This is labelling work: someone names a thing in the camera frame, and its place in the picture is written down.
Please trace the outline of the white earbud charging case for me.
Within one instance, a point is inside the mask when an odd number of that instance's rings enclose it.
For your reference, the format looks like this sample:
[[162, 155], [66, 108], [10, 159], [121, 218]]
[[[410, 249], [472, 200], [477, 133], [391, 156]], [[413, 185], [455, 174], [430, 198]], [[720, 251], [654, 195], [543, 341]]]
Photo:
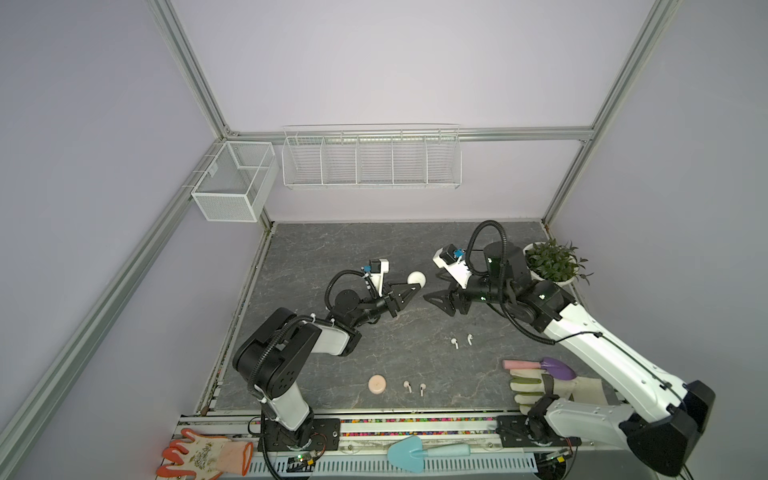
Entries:
[[407, 277], [408, 284], [418, 285], [423, 288], [426, 285], [426, 276], [421, 271], [413, 271]]

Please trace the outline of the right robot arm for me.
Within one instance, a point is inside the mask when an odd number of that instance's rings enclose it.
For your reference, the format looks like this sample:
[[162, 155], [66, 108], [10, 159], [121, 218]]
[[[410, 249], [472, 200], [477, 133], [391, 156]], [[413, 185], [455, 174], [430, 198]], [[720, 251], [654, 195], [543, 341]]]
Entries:
[[547, 376], [519, 385], [534, 402], [521, 406], [517, 433], [545, 445], [579, 438], [630, 451], [667, 476], [688, 473], [687, 461], [704, 434], [716, 395], [701, 381], [685, 382], [644, 358], [604, 328], [557, 282], [533, 273], [531, 249], [513, 245], [502, 225], [481, 222], [468, 245], [448, 244], [433, 255], [449, 286], [425, 300], [450, 316], [483, 303], [527, 338], [561, 345], [621, 395], [619, 405], [579, 401]]

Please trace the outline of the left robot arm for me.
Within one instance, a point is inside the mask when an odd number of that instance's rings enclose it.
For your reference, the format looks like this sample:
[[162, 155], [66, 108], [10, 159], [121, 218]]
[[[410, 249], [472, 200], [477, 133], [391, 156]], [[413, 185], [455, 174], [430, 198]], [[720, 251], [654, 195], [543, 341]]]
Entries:
[[425, 286], [411, 272], [404, 282], [384, 280], [372, 268], [342, 270], [326, 287], [327, 316], [276, 309], [232, 356], [232, 368], [246, 383], [263, 415], [262, 435], [286, 448], [307, 447], [322, 429], [304, 399], [297, 379], [313, 354], [346, 357], [362, 337], [359, 327], [395, 318]]

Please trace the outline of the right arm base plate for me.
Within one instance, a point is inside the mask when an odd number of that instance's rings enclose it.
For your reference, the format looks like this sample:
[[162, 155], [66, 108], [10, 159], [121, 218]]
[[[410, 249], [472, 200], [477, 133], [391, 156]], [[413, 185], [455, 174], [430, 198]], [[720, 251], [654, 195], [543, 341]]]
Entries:
[[578, 437], [563, 437], [542, 419], [531, 419], [522, 414], [496, 417], [495, 433], [504, 448], [513, 447], [577, 447], [582, 445]]

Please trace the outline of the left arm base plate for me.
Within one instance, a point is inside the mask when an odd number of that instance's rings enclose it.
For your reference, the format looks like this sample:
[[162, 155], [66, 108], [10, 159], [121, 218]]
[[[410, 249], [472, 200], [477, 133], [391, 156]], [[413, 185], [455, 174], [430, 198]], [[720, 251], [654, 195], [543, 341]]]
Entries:
[[296, 431], [288, 430], [280, 423], [265, 420], [257, 445], [259, 451], [267, 447], [268, 453], [289, 451], [336, 451], [341, 439], [339, 418], [310, 418]]

